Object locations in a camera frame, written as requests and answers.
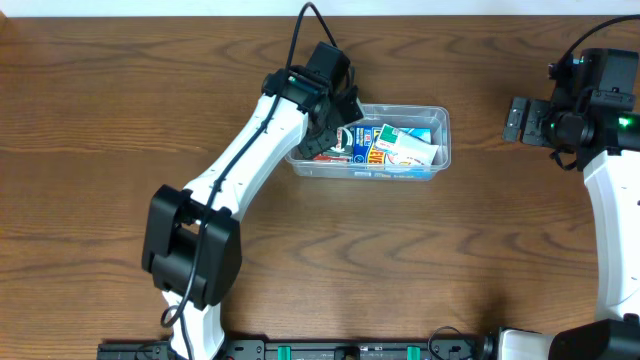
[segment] white wall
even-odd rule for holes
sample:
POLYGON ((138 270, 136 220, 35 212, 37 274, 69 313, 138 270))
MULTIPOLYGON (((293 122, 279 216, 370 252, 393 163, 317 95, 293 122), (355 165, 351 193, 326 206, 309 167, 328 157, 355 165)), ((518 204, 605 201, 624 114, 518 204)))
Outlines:
MULTIPOLYGON (((0 0, 9 17, 297 15, 306 0, 0 0)), ((315 0, 331 15, 621 15, 640 0, 315 0)))

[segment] wood grain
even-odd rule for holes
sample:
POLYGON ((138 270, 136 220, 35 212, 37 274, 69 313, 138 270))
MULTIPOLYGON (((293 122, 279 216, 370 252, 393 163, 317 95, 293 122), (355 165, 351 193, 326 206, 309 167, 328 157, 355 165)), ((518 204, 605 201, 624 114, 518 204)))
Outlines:
MULTIPOLYGON (((428 183, 299 178, 280 164, 242 226, 228 330, 426 337, 453 325, 557 332, 592 320, 581 174, 504 144, 513 96, 603 17, 329 18, 361 99, 451 114, 428 183)), ((0 358, 87 359, 166 334, 139 261, 149 200, 212 163, 284 64, 293 18, 13 19, 0 37, 0 358)), ((587 46, 637 49, 637 26, 587 46)), ((305 20, 296 62, 324 39, 305 20)))

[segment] black mount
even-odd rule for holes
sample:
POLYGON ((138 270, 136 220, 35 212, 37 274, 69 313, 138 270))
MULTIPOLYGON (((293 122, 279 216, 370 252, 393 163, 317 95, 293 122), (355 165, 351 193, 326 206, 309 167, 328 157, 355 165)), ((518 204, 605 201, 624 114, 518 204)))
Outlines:
POLYGON ((298 110, 309 114, 309 129, 298 150, 305 159, 329 150, 338 142, 338 127, 361 119, 364 114, 358 104, 358 87, 351 84, 339 92, 347 77, 351 61, 338 48, 320 42, 306 66, 291 66, 267 75, 262 92, 276 94, 287 77, 282 97, 298 104, 298 110))
POLYGON ((513 99, 502 138, 549 147, 565 170, 582 171, 599 153, 640 151, 640 114, 631 113, 638 53, 586 49, 579 60, 549 66, 556 80, 551 101, 513 99), (575 153, 576 162, 563 165, 559 152, 575 153))
MULTIPOLYGON (((184 296, 199 239, 185 226, 201 219, 204 209, 191 200, 191 191, 167 185, 151 199, 142 268, 153 275, 156 288, 184 296)), ((231 218, 229 209, 212 212, 202 246, 190 297, 199 310, 219 304, 240 272, 240 223, 231 218)))
POLYGON ((638 315, 624 321, 601 320, 563 331, 553 338, 549 360, 637 360, 640 356, 638 315))
MULTIPOLYGON (((432 348, 444 360, 487 360, 488 338, 438 337, 432 348)), ((168 342, 98 345, 97 360, 177 360, 168 342)), ((433 360, 427 344, 417 342, 271 342, 233 339, 217 360, 433 360)))

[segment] clear plastic container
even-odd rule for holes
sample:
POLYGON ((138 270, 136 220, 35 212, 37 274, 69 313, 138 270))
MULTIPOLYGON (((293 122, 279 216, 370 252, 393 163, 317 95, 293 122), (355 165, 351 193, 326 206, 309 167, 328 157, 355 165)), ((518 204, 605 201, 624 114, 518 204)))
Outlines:
POLYGON ((297 148, 285 159, 300 176, 379 179, 379 180, 431 180, 438 171, 451 164, 451 132, 449 113, 439 106, 363 104, 364 118, 349 126, 389 124, 397 128, 427 128, 431 130, 431 143, 440 145, 429 166, 392 164, 359 164, 305 160, 297 148))

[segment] black cable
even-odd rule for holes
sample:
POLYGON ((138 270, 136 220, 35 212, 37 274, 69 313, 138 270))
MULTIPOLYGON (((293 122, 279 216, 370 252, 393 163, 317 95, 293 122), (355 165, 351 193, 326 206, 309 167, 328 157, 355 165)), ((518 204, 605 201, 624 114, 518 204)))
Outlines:
MULTIPOLYGON (((162 318, 166 318, 170 311, 176 310, 178 305, 172 305, 166 308, 162 312, 162 318)), ((189 334, 187 333, 186 322, 184 321, 184 313, 179 315, 180 318, 180 330, 182 332, 182 340, 184 341, 184 346, 187 348, 187 360, 194 360, 193 350, 191 349, 191 340, 189 340, 189 334)))
POLYGON ((562 170, 571 171, 571 170, 575 169, 576 166, 578 166, 578 159, 576 159, 573 162, 565 165, 562 162, 562 159, 560 158, 560 153, 561 152, 562 152, 562 148, 555 149, 551 154, 549 154, 549 158, 555 160, 556 164, 558 164, 558 166, 560 166, 562 168, 562 170))
POLYGON ((600 24, 600 25, 594 27, 593 29, 587 31, 584 35, 582 35, 580 37, 580 39, 578 39, 578 41, 576 41, 575 43, 573 43, 573 45, 571 45, 571 47, 569 47, 569 49, 564 53, 564 55, 562 55, 562 57, 558 61, 558 66, 563 66, 564 63, 567 61, 567 59, 569 59, 569 56, 571 56, 571 53, 573 53, 573 50, 575 50, 586 38, 588 38, 589 36, 593 35, 593 33, 595 33, 596 31, 602 30, 602 29, 606 28, 607 26, 610 26, 610 25, 613 25, 613 24, 617 24, 617 23, 621 23, 623 21, 628 21, 628 20, 640 20, 640 14, 617 17, 615 19, 611 19, 611 20, 605 21, 602 24, 600 24))
MULTIPOLYGON (((429 336, 429 340, 427 341, 427 350, 429 350, 431 355, 433 355, 433 357, 436 358, 437 360, 444 360, 444 359, 440 355, 438 355, 438 353, 433 351, 433 348, 431 347, 431 340, 433 340, 433 338, 436 335, 438 335, 439 332, 441 332, 443 330, 455 331, 455 332, 458 333, 458 335, 463 336, 462 333, 460 331, 458 331, 458 329, 454 328, 453 326, 443 326, 443 327, 437 328, 436 331, 434 331, 433 334, 431 334, 431 336, 429 336)), ((463 339, 463 341, 465 343, 467 343, 467 345, 469 345, 472 349, 475 347, 475 345, 473 343, 471 343, 469 340, 463 339)))
POLYGON ((267 130, 267 126, 269 125, 269 122, 271 121, 271 118, 273 117, 273 114, 276 111, 276 108, 278 107, 278 103, 280 102, 280 98, 282 96, 282 91, 286 85, 287 79, 288 79, 288 74, 289 74, 289 68, 291 67, 291 62, 293 61, 293 53, 296 47, 296 42, 298 40, 298 32, 300 31, 300 24, 302 23, 302 19, 304 17, 304 13, 305 11, 311 8, 313 10, 313 12, 315 13, 316 17, 318 18, 318 21, 320 22, 320 24, 322 25, 322 28, 324 29, 325 33, 327 34, 327 37, 329 38, 329 41, 331 42, 331 45, 333 45, 334 47, 338 47, 338 45, 336 44, 335 39, 333 38, 333 35, 331 34, 331 31, 329 30, 329 27, 327 26, 327 24, 325 23, 324 19, 322 18, 322 15, 320 15, 320 12, 318 12, 318 9, 316 8, 316 6, 311 3, 308 2, 306 4, 304 4, 304 6, 302 6, 302 9, 300 10, 300 13, 298 14, 298 19, 296 21, 296 26, 295 29, 293 30, 293 37, 291 39, 291 47, 289 48, 289 54, 287 56, 287 62, 285 64, 284 67, 284 74, 285 76, 282 78, 282 83, 280 84, 280 88, 278 89, 278 92, 276 93, 276 97, 273 100, 273 104, 271 105, 271 109, 269 109, 269 113, 267 114, 267 117, 262 121, 262 123, 260 124, 260 127, 256 130, 256 132, 251 136, 251 138, 249 138, 249 140, 247 141, 246 144, 244 144, 244 146, 238 151, 238 153, 233 157, 233 159, 231 159, 231 161, 229 162, 229 164, 227 164, 227 166, 225 166, 225 168, 222 170, 222 172, 220 173, 220 176, 213 182, 213 187, 211 189, 211 193, 209 194, 209 198, 207 199, 207 204, 205 206, 205 210, 204 213, 202 215, 202 218, 200 219, 200 227, 198 229, 198 243, 196 244, 196 250, 195 250, 195 254, 193 257, 193 264, 191 265, 191 272, 189 273, 189 280, 187 282, 187 289, 184 292, 184 296, 182 297, 182 300, 180 301, 179 305, 173 305, 169 308, 167 308, 163 315, 162 318, 160 319, 160 325, 162 325, 162 327, 165 328, 170 328, 172 327, 177 321, 178 319, 181 319, 181 323, 182 323, 182 337, 184 338, 184 342, 185 345, 187 347, 187 350, 189 352, 189 356, 191 356, 191 344, 189 341, 189 338, 187 336, 187 334, 185 333, 184 329, 185 329, 185 321, 183 320, 184 316, 184 308, 187 305, 187 302, 189 301, 189 297, 191 296, 191 292, 193 290, 193 284, 195 282, 195 278, 196 278, 196 274, 198 272, 198 263, 200 262, 200 254, 202 253, 202 243, 204 242, 204 235, 205 235, 205 231, 206 231, 206 224, 209 222, 209 218, 211 216, 212 213, 212 209, 211 206, 213 205, 213 202, 215 200, 216 194, 218 192, 220 192, 221 187, 222 187, 222 182, 225 180, 225 178, 227 177, 227 175, 229 174, 229 172, 231 171, 231 169, 233 168, 233 166, 240 160, 240 158, 242 158, 242 156, 247 152, 247 150, 249 149, 249 147, 251 147, 251 145, 256 141, 256 139, 258 138, 258 136, 260 136, 260 134, 262 134, 262 132, 267 130), (171 318, 167 321, 165 321, 166 315, 174 310, 175 307, 175 313, 173 314, 173 316, 171 316, 171 318))

